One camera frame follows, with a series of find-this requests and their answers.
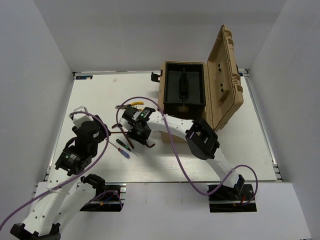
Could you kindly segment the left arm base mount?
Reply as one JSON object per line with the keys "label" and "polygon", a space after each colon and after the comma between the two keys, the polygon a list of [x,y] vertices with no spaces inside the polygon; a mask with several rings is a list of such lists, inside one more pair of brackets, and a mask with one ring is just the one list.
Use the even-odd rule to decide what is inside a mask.
{"label": "left arm base mount", "polygon": [[86,203],[81,212],[121,212],[126,197],[126,183],[107,183],[96,174],[82,176],[80,182],[90,185],[93,200]]}

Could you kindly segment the tan plastic toolbox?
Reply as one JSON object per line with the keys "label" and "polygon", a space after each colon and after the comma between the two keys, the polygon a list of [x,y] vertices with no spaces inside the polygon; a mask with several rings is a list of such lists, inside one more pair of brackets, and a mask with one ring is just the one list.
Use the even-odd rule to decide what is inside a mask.
{"label": "tan plastic toolbox", "polygon": [[167,115],[186,120],[204,118],[222,130],[244,103],[232,32],[222,25],[206,62],[165,61],[160,74],[158,104]]}

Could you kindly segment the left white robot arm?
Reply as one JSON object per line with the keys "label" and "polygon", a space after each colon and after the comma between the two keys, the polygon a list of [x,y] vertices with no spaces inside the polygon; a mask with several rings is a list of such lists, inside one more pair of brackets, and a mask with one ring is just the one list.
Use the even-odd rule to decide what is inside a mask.
{"label": "left white robot arm", "polygon": [[40,194],[27,218],[10,230],[19,240],[59,240],[63,228],[92,197],[99,200],[105,196],[104,179],[83,174],[94,165],[94,157],[101,158],[98,145],[111,133],[98,115],[73,124],[75,137],[65,144],[50,171],[46,192]]}

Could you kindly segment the long brown hex key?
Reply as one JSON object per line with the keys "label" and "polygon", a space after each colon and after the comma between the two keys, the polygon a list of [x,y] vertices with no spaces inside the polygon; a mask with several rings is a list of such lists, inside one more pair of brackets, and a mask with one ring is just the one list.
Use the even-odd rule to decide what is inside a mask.
{"label": "long brown hex key", "polygon": [[130,141],[130,139],[127,136],[127,133],[123,130],[122,126],[119,127],[120,131],[122,132],[123,136],[125,137],[126,141],[128,142],[129,146],[134,149],[134,146],[132,144],[132,142]]}

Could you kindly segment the blue label sticker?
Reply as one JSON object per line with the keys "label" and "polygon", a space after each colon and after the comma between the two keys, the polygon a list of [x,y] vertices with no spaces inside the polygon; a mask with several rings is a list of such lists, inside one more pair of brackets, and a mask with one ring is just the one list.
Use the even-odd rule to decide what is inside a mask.
{"label": "blue label sticker", "polygon": [[93,76],[92,75],[77,75],[75,77],[75,80],[92,80]]}

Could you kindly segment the large dark hex key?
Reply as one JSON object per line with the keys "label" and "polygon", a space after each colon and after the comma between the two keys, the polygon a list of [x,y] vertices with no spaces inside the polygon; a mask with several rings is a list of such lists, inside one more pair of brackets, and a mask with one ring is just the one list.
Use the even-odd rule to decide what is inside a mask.
{"label": "large dark hex key", "polygon": [[151,148],[153,148],[156,144],[155,143],[153,143],[153,144],[145,144],[146,146],[147,146],[147,148],[149,148],[149,149],[151,149]]}

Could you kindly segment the yellow needle-nose pliers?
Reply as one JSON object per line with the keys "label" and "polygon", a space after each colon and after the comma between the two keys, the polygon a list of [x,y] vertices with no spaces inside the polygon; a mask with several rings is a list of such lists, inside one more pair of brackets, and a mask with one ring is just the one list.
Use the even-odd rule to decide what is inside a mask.
{"label": "yellow needle-nose pliers", "polygon": [[136,102],[132,102],[132,103],[129,103],[129,104],[116,105],[115,109],[125,110],[127,108],[136,108],[139,105],[143,106],[144,102],[143,101],[136,101]]}

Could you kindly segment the green black screwdriver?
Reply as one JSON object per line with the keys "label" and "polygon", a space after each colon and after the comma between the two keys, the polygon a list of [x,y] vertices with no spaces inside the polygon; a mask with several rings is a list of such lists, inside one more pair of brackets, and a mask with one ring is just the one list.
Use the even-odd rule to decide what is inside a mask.
{"label": "green black screwdriver", "polygon": [[116,139],[116,142],[117,142],[120,146],[124,147],[126,150],[128,150],[129,152],[133,153],[134,155],[136,155],[136,156],[138,157],[138,155],[137,155],[136,153],[134,153],[133,150],[132,150],[129,146],[127,146],[124,142],[122,142],[120,139],[117,138],[117,139]]}

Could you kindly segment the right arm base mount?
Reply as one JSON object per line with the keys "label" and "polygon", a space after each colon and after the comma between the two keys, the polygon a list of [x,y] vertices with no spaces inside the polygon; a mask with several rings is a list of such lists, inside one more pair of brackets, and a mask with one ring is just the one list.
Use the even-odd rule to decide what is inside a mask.
{"label": "right arm base mount", "polygon": [[253,213],[257,212],[254,189],[241,177],[235,188],[222,185],[208,196],[210,213]]}

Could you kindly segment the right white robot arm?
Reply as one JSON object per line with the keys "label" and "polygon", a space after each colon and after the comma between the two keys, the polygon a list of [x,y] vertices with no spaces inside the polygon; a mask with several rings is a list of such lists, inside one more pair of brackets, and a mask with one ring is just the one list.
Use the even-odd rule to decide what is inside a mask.
{"label": "right white robot arm", "polygon": [[204,118],[181,119],[163,115],[150,107],[143,110],[129,107],[119,122],[128,131],[127,137],[142,145],[147,144],[152,131],[171,133],[174,137],[186,140],[191,153],[206,161],[218,175],[222,181],[220,189],[226,199],[233,201],[243,195],[244,178],[224,157],[217,134]]}

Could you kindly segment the bent brown hex key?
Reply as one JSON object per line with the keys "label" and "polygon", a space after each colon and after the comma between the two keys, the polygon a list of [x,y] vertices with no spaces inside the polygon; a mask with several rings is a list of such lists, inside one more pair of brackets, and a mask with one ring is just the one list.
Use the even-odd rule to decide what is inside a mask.
{"label": "bent brown hex key", "polygon": [[114,124],[112,127],[111,127],[111,134],[122,134],[123,133],[123,129],[122,129],[122,125],[121,124]]}

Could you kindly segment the red blue screwdriver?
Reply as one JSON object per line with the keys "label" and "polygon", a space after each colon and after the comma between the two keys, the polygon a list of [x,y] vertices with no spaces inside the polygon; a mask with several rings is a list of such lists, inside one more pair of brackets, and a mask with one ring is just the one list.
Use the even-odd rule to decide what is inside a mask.
{"label": "red blue screwdriver", "polygon": [[120,147],[117,147],[115,144],[113,144],[110,140],[108,141],[108,144],[113,146],[114,148],[116,148],[116,150],[122,155],[124,156],[126,159],[130,159],[130,155],[125,152],[123,149],[121,149]]}

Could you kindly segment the black toolbox inner tray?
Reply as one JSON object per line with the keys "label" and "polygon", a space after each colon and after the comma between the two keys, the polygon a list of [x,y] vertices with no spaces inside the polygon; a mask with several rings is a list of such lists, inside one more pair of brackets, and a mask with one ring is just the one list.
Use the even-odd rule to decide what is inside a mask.
{"label": "black toolbox inner tray", "polygon": [[163,103],[179,107],[204,107],[206,105],[204,65],[167,62]]}

